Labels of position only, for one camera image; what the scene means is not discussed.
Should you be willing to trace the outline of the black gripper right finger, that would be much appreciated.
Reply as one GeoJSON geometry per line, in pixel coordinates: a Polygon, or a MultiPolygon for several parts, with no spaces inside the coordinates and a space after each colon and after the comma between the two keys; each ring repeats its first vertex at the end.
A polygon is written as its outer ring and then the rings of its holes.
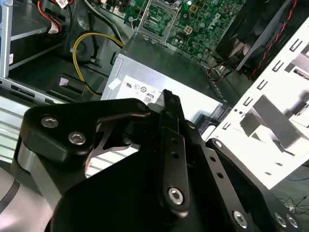
{"type": "Polygon", "coordinates": [[[191,208],[182,232],[299,232],[299,220],[218,139],[185,120],[191,208]]]}

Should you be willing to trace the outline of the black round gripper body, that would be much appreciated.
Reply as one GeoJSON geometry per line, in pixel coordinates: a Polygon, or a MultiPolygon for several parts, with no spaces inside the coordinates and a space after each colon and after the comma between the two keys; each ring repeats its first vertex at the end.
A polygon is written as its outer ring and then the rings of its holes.
{"type": "Polygon", "coordinates": [[[158,155],[141,153],[72,187],[51,220],[53,232],[231,232],[213,182],[201,169],[197,149],[186,149],[189,213],[172,215],[159,204],[158,155]]]}

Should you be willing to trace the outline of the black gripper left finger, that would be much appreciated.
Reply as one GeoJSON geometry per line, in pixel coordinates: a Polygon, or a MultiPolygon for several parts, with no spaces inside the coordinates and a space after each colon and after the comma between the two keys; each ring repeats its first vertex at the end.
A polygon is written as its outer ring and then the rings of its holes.
{"type": "Polygon", "coordinates": [[[159,204],[184,217],[190,206],[185,139],[179,132],[184,115],[178,96],[164,90],[162,97],[160,112],[133,98],[35,107],[24,116],[23,143],[65,194],[89,179],[82,172],[95,153],[139,145],[133,154],[158,155],[159,204]]]}

